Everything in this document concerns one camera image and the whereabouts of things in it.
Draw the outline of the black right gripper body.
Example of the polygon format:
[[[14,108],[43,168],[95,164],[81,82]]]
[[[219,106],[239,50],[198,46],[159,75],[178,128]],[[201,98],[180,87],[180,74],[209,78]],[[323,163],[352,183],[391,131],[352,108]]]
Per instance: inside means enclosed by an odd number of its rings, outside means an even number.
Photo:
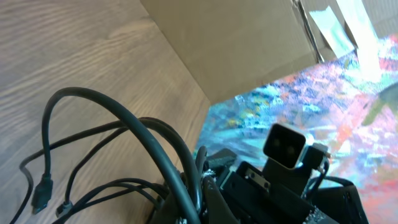
[[[263,170],[247,162],[226,170],[216,184],[239,223],[336,223],[324,206],[312,202],[328,171],[325,145],[305,146],[295,169],[268,158]]]

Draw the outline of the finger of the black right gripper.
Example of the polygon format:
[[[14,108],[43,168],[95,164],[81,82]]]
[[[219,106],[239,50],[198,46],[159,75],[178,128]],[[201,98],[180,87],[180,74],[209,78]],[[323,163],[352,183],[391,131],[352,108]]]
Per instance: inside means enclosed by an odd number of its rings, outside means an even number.
[[[228,148],[224,148],[206,158],[205,168],[210,169],[216,174],[220,174],[225,168],[230,168],[236,161],[237,154]]]

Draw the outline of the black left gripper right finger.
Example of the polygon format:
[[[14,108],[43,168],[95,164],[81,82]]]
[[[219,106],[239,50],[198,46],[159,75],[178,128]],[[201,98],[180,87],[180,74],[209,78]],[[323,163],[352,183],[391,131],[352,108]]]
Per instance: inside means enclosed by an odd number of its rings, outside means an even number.
[[[238,224],[239,222],[229,209],[214,179],[207,176],[203,179],[205,204],[208,224]]]

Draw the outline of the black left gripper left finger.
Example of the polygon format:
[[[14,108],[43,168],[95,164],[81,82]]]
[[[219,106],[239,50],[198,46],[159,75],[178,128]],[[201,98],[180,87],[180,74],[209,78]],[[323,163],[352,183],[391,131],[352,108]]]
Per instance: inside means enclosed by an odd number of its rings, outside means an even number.
[[[186,202],[184,198],[180,200],[172,192],[169,193],[160,210],[155,213],[155,224],[177,224],[184,221]]]

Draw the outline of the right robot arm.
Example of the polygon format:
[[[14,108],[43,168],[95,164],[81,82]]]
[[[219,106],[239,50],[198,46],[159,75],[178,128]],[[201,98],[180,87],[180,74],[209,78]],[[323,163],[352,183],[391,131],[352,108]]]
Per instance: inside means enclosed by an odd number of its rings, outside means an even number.
[[[295,169],[268,159],[263,170],[242,162],[223,149],[204,161],[215,172],[216,184],[233,220],[238,223],[367,223],[354,183],[329,176],[330,153],[322,144],[309,146]]]

